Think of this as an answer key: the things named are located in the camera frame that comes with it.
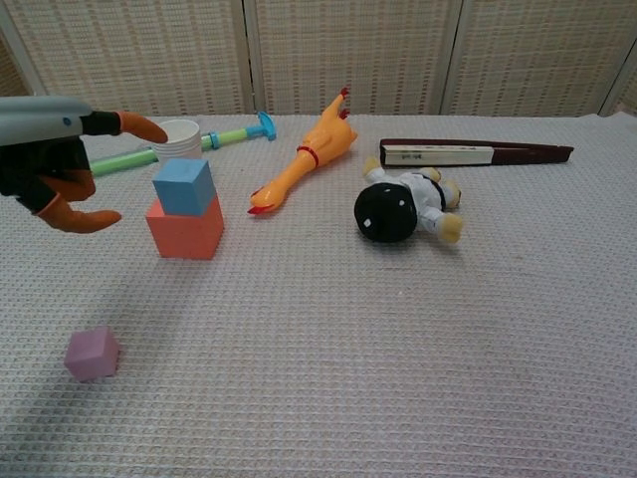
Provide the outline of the left robot hand silver orange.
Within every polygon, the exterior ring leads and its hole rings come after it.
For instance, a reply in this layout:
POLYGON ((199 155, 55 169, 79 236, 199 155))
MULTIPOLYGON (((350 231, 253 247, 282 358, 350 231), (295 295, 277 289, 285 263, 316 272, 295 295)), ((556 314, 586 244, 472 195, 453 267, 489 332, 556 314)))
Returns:
POLYGON ((1 194, 63 232, 87 234, 112 226, 121 219, 118 212, 83 212, 71 204, 96 192, 82 137, 123 132, 168 141, 164 129, 136 113, 98 111, 64 96, 3 97, 1 194))

